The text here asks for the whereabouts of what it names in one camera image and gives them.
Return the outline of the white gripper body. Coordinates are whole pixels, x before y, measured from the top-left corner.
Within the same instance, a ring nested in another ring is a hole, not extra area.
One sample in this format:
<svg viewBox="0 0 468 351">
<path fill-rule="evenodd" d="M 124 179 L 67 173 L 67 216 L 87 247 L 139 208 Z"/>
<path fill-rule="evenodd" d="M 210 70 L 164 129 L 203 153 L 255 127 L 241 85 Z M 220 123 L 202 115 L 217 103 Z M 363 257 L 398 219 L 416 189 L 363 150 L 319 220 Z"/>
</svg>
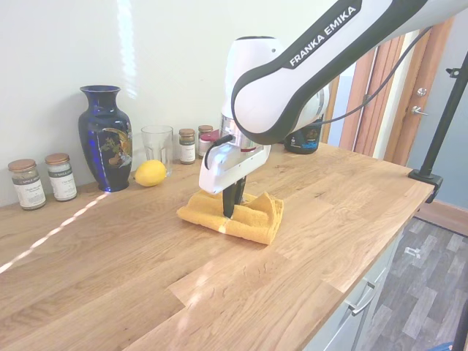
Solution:
<svg viewBox="0 0 468 351">
<path fill-rule="evenodd" d="M 210 194 L 219 194 L 229 185 L 264 165 L 271 146 L 260 146 L 250 152 L 242 152 L 233 145 L 212 148 L 203 158 L 199 187 Z"/>
</svg>

